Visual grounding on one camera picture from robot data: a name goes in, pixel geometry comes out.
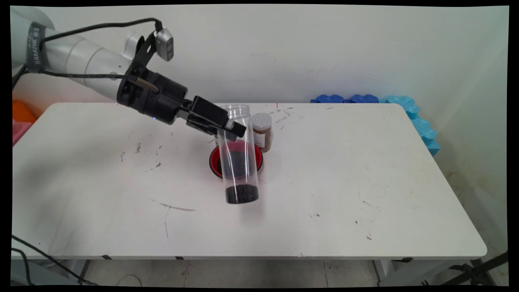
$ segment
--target spice jar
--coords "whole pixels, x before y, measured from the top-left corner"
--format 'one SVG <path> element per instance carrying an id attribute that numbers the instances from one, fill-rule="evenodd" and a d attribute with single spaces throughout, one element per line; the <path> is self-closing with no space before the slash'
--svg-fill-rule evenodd
<path id="1" fill-rule="evenodd" d="M 254 144 L 262 152 L 270 150 L 272 144 L 272 118 L 267 113 L 257 113 L 252 116 Z"/>

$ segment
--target light blue foam block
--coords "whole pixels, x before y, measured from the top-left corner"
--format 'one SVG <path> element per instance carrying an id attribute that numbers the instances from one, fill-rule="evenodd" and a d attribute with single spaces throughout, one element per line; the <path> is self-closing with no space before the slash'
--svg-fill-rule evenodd
<path id="1" fill-rule="evenodd" d="M 401 105 L 410 119 L 416 118 L 420 111 L 420 108 L 415 105 L 415 100 L 409 96 L 388 96 L 386 102 Z"/>
<path id="2" fill-rule="evenodd" d="M 425 145 L 429 145 L 436 138 L 436 131 L 431 129 L 431 124 L 423 118 L 417 116 L 411 120 L 413 126 L 420 134 L 420 137 L 424 141 Z"/>
<path id="3" fill-rule="evenodd" d="M 429 145 L 427 145 L 427 149 L 429 149 L 429 152 L 432 156 L 435 156 L 436 153 L 438 153 L 438 151 L 440 150 L 440 145 L 438 145 L 436 140 L 432 140 L 432 142 Z"/>

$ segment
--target jar lid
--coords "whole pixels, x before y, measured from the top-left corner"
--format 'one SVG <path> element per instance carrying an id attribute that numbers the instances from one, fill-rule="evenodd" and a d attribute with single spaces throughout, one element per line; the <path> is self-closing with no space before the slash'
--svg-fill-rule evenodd
<path id="1" fill-rule="evenodd" d="M 252 127 L 256 130 L 266 130 L 272 127 L 272 118 L 267 113 L 252 115 Z"/>

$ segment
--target clear plastic tube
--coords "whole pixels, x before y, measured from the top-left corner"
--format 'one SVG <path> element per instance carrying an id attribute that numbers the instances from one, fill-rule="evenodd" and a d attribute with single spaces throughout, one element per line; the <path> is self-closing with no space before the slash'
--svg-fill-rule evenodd
<path id="1" fill-rule="evenodd" d="M 249 106 L 234 104 L 222 106 L 229 120 L 247 127 L 242 138 L 233 141 L 229 132 L 218 130 L 220 161 L 225 186 L 225 195 L 230 204 L 241 204 L 259 198 L 254 136 Z"/>

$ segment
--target cable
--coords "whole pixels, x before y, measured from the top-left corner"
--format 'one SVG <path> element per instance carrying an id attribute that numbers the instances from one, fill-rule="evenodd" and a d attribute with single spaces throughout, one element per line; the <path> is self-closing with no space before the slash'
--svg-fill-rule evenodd
<path id="1" fill-rule="evenodd" d="M 158 92 L 159 89 L 157 86 L 153 85 L 152 83 L 139 78 L 137 76 L 132 75 L 116 75 L 116 74 L 67 74 L 67 73 L 56 73 L 56 72 L 50 72 L 46 70 L 41 70 L 41 74 L 47 74 L 51 76 L 56 77 L 67 77 L 67 78 L 117 78 L 117 79 L 126 79 L 135 85 L 141 87 L 141 88 L 147 88 L 153 92 Z"/>
<path id="2" fill-rule="evenodd" d="M 14 89 L 15 86 L 16 86 L 16 83 L 18 83 L 18 80 L 20 80 L 20 77 L 24 74 L 27 74 L 29 73 L 29 71 L 27 70 L 27 66 L 25 66 L 25 64 L 22 66 L 22 68 L 20 68 L 20 70 L 18 71 L 18 73 L 16 73 L 16 75 L 14 75 L 12 77 L 12 88 Z"/>
<path id="3" fill-rule="evenodd" d="M 16 251 L 17 253 L 21 254 L 21 256 L 23 258 L 23 264 L 25 266 L 25 280 L 27 281 L 27 284 L 29 286 L 34 286 L 34 283 L 31 282 L 31 276 L 29 275 L 29 262 L 27 261 L 27 257 L 25 256 L 23 251 L 21 251 L 19 249 L 11 248 L 11 251 Z"/>
<path id="4" fill-rule="evenodd" d="M 24 244 L 25 246 L 27 247 L 30 247 L 32 248 L 33 250 L 37 251 L 39 254 L 41 254 L 42 256 L 46 257 L 47 259 L 49 259 L 50 261 L 52 261 L 53 263 L 55 263 L 57 266 L 59 266 L 60 268 L 66 270 L 68 273 L 70 273 L 71 275 L 73 275 L 74 277 L 76 277 L 79 281 L 87 284 L 87 285 L 95 285 L 95 286 L 98 286 L 96 283 L 93 283 L 93 282 L 90 282 L 90 281 L 87 281 L 85 279 L 83 279 L 82 277 L 78 276 L 76 273 L 74 273 L 73 271 L 71 271 L 69 268 L 65 267 L 64 265 L 60 264 L 58 261 L 56 261 L 55 259 L 53 259 L 51 256 L 49 256 L 48 254 L 44 253 L 43 251 L 39 250 L 37 247 L 35 247 L 34 245 L 24 241 L 24 240 L 21 240 L 19 239 L 18 237 L 14 236 L 11 234 L 11 238 L 16 240 L 17 242 L 19 243 L 22 243 Z"/>
<path id="5" fill-rule="evenodd" d="M 77 30 L 71 30 L 71 31 L 47 36 L 40 42 L 39 48 L 42 49 L 43 44 L 46 42 L 52 41 L 57 38 L 73 35 L 73 34 L 78 34 L 78 33 L 82 33 L 82 32 L 87 32 L 87 31 L 96 30 L 96 29 L 103 29 L 103 28 L 125 28 L 127 26 L 132 26 L 132 25 L 140 24 L 140 23 L 144 23 L 144 22 L 155 22 L 155 30 L 157 32 L 162 30 L 162 22 L 156 18 L 144 18 L 144 19 L 134 20 L 134 21 L 130 21 L 130 22 L 100 23 L 100 24 L 95 24 L 95 25 L 91 25 L 91 26 L 86 26 L 84 28 L 77 29 Z"/>
<path id="6" fill-rule="evenodd" d="M 137 82 L 137 77 L 132 75 L 117 75 L 117 74 L 68 74 L 68 73 L 56 73 L 46 70 L 41 70 L 41 74 L 46 74 L 56 77 L 67 77 L 67 78 L 114 78 L 114 79 L 128 79 L 128 81 Z"/>

